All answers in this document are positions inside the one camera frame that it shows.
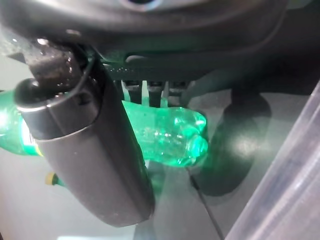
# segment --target green bottle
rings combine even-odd
[[[201,137],[207,122],[200,113],[182,107],[122,103],[145,160],[188,167],[207,153],[208,143]],[[16,109],[12,91],[0,93],[0,147],[19,155],[41,155]]]
[[[41,155],[35,139],[14,104],[13,91],[0,93],[0,147],[19,155]]]
[[[155,108],[123,101],[143,158],[174,167],[196,163],[208,150],[201,137],[207,121],[182,107]]]

